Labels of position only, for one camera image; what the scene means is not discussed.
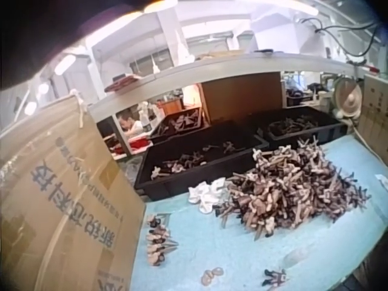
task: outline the cable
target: cable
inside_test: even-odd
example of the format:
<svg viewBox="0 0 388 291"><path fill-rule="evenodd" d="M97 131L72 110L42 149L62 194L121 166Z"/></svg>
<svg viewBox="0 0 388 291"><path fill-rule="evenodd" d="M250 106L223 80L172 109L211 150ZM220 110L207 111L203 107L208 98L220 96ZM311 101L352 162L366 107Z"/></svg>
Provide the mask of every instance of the cable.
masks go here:
<svg viewBox="0 0 388 291"><path fill-rule="evenodd" d="M326 30L326 29L329 29L329 28L343 28L343 29L345 29L345 31L348 31L348 30L350 30L350 31L352 31L352 30L364 30L364 29L371 28L374 25L379 25L379 24L377 24L377 23L370 23L370 24L366 24L366 25L363 25L363 26L357 26L357 27L345 26L345 25L330 25L330 26L325 27L325 28L316 29L315 32L320 32L321 30Z"/></svg>
<svg viewBox="0 0 388 291"><path fill-rule="evenodd" d="M306 21L311 21L311 20L316 20L319 22L319 24L321 24L321 29L323 28L323 23L320 19L318 18L315 18L315 17L310 17L310 18L303 18L301 19L301 23L305 23Z"/></svg>
<svg viewBox="0 0 388 291"><path fill-rule="evenodd" d="M347 50L347 49L339 42L339 40L337 40L337 38L335 37L335 35L334 35L333 33L331 33L330 31L326 30L325 28L323 29L323 31L326 32L326 33L328 33L328 34L335 40L335 42L339 45L339 47L342 48L342 50L344 51L345 54L350 55L350 56L354 56L354 57L358 58L358 57L360 57L360 56L366 55L366 54L369 52L370 48L372 47L373 40L375 39L375 36L376 36L376 33L377 33L379 27L380 27L380 25L377 25L377 26L375 27L375 29L374 29L374 31L373 31L373 33L372 33L372 37L371 37L371 39L370 39L368 48L365 50L365 52L363 52L363 53L361 53L361 54L359 54L359 55L355 55L354 53L350 53L350 52L349 52L349 51L348 51L348 50Z"/></svg>

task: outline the worker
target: worker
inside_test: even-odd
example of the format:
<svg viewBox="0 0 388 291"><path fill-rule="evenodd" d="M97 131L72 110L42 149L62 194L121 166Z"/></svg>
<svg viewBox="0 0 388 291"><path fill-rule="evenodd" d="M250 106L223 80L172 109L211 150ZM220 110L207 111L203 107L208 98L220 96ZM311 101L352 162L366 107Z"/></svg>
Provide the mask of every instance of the worker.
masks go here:
<svg viewBox="0 0 388 291"><path fill-rule="evenodd" d="M143 132L143 126L141 122L139 120L133 119L130 112L120 112L117 115L117 119L121 127L126 130L124 131L124 135L126 137L130 138Z"/></svg>

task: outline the workbench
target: workbench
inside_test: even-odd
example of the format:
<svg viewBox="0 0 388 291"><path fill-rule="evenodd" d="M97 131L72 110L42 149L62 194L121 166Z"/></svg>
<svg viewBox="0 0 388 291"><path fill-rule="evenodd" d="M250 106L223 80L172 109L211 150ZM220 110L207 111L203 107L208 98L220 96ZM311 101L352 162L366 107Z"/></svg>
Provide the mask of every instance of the workbench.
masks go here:
<svg viewBox="0 0 388 291"><path fill-rule="evenodd" d="M329 290L350 275L373 249L388 226L388 191L375 174L388 169L354 137L324 146L327 158L355 178L372 195L367 209L347 212L336 223L319 216L295 230L277 229L270 238L253 241L239 219L230 216L225 229L214 213L204 215L187 202L188 193L147 203L145 215L171 213L168 228L179 242L159 267L147 262L146 234L141 230L131 291L261 291L264 269L285 268L288 281L278 290ZM205 270L222 267L225 274L201 285Z"/></svg>

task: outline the red object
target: red object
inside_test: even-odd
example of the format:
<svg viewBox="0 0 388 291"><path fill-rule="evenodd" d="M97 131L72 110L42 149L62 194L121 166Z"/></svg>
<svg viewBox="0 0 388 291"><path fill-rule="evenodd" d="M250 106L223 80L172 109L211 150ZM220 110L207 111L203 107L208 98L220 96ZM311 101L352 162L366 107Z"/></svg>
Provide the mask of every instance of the red object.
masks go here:
<svg viewBox="0 0 388 291"><path fill-rule="evenodd" d="M150 144L150 141L146 138L139 138L134 141L131 141L129 143L129 146L131 149L138 150L141 149L142 147L146 147Z"/></svg>
<svg viewBox="0 0 388 291"><path fill-rule="evenodd" d="M125 86L128 86L129 84L133 83L133 82L136 82L137 80L141 79L140 76L138 75L130 75L130 76L126 76L126 77L123 77L119 80L117 80L116 82L114 82L113 84L110 84L108 87L105 88L105 92L116 92L122 88L124 88Z"/></svg>
<svg viewBox="0 0 388 291"><path fill-rule="evenodd" d="M121 146L115 147L115 148L113 149L113 151L114 151L114 153L117 154L117 155L121 155L121 154L124 153L124 150L122 149Z"/></svg>

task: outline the black plastic tray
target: black plastic tray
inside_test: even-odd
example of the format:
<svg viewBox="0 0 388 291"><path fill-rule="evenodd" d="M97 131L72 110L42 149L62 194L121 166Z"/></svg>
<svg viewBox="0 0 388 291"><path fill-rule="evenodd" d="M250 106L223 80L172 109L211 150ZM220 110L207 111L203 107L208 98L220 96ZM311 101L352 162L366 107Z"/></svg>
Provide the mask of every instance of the black plastic tray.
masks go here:
<svg viewBox="0 0 388 291"><path fill-rule="evenodd" d="M272 122L286 118L296 118L301 115L311 116L318 123L318 126L314 129L282 136L275 136L268 130L269 124ZM347 125L324 112L308 106L256 113L248 116L243 123L252 133L257 133L268 141L270 150L289 144L292 147L297 147L299 139L313 141L313 137L318 140L318 144L325 144L344 136L347 132Z"/></svg>
<svg viewBox="0 0 388 291"><path fill-rule="evenodd" d="M312 101L313 96L291 97L287 96L287 106L299 106L302 102Z"/></svg>
<svg viewBox="0 0 388 291"><path fill-rule="evenodd" d="M189 129L185 129L185 130L179 131L179 132L176 132L175 130L168 130L165 133L163 133L162 135L158 134L159 128L161 127L162 124L168 125L170 120L176 119L176 118L178 118L179 116L181 116L183 114L192 114L195 111L198 111L198 120L197 120L197 123L193 127L189 128ZM199 130L199 129L201 129L201 127L203 127L203 125L204 125L204 123L203 123L203 120L202 120L202 108L196 107L196 108L184 110L184 111L181 111L181 112L177 112L177 113L173 113L173 114L167 115L160 122L160 124L157 127L155 127L155 129L153 130L153 132L150 135L150 139L151 139L153 144L158 144L160 142L168 140L171 137L175 137L175 136L179 136L179 135L185 135L186 133L193 132L195 130Z"/></svg>
<svg viewBox="0 0 388 291"><path fill-rule="evenodd" d="M246 149L229 156L210 150L205 154L206 165L151 180L154 167L162 164L163 161L179 159L184 153L191 155L204 146L222 145L226 141L232 142L236 149L243 147ZM189 187L195 187L200 182L212 182L223 176L231 176L233 172L242 173L251 169L255 166L252 148L264 149L267 146L268 142L254 137L231 121L178 136L154 145L146 151L136 177L135 189L143 189L152 200L173 197L187 192Z"/></svg>

